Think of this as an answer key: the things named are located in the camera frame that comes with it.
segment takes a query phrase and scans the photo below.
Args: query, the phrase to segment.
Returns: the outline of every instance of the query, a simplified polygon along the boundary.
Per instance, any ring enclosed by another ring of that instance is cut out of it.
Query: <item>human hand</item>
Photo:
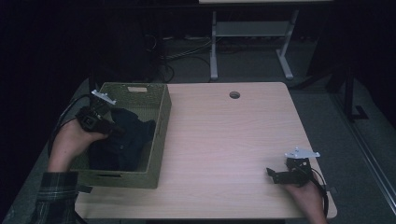
[[[75,157],[106,134],[85,132],[76,119],[67,122],[55,137],[49,156],[48,172],[67,172]]]
[[[308,181],[304,186],[297,187],[295,185],[283,185],[294,201],[297,203],[301,211],[311,224],[327,224],[326,217],[323,214],[322,196],[317,186]]]

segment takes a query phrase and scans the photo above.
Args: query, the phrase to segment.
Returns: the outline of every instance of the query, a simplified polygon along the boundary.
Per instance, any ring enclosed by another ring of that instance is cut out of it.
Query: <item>flannel shirt sleeve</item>
[[[75,224],[77,172],[44,173],[30,224]]]

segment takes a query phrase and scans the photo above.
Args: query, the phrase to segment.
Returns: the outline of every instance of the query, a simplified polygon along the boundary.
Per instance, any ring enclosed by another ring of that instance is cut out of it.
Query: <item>gray carpet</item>
[[[167,43],[172,55],[199,45],[197,42],[170,41]],[[287,58],[295,75],[294,80],[283,77],[275,49],[277,42],[232,44],[219,54],[219,80],[217,82],[281,81],[293,86],[305,80],[305,73],[312,57],[315,43],[292,43]],[[175,71],[170,83],[207,82],[209,80],[209,53],[193,54],[197,58],[184,58],[168,62]],[[163,68],[165,79],[171,70]],[[291,91],[291,97],[300,115],[312,148],[320,152],[318,159],[324,177],[331,189],[338,209],[332,224],[343,223],[396,223],[382,191],[362,156],[360,145],[350,131],[350,123],[345,122],[334,98],[342,93],[330,95],[324,90],[324,78],[303,91]],[[361,105],[370,119],[358,120],[353,124],[374,151],[378,163],[387,174],[389,181],[396,184],[395,158],[396,132],[374,105],[367,90],[356,82],[355,105]],[[10,219],[4,223],[25,223],[35,200],[35,194],[46,167],[46,156],[41,156],[32,170],[25,186],[16,199]],[[132,220],[90,220],[89,223],[144,223]],[[288,224],[307,223],[305,220],[287,220]]]

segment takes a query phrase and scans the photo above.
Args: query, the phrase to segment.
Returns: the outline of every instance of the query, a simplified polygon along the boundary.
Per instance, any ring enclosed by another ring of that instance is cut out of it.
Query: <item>dark background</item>
[[[114,1],[122,7],[136,2]],[[84,79],[151,81],[162,49],[147,52],[145,34],[159,35],[159,15],[163,35],[210,34],[210,12],[111,11],[102,3],[84,1],[94,8],[87,9],[73,1],[0,0],[1,219]],[[352,67],[396,127],[395,5],[336,1],[321,34],[311,33],[323,23],[311,20],[317,12],[302,11],[294,38],[320,36],[309,76],[334,63]]]

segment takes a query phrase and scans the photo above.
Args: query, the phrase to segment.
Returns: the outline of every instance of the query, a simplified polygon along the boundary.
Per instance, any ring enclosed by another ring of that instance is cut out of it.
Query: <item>wooden table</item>
[[[295,218],[303,215],[265,172],[311,149],[283,83],[168,85],[172,110],[157,189],[94,187],[85,218]],[[230,92],[240,93],[238,99]],[[315,159],[312,167],[319,170]],[[328,217],[336,216],[330,196]]]

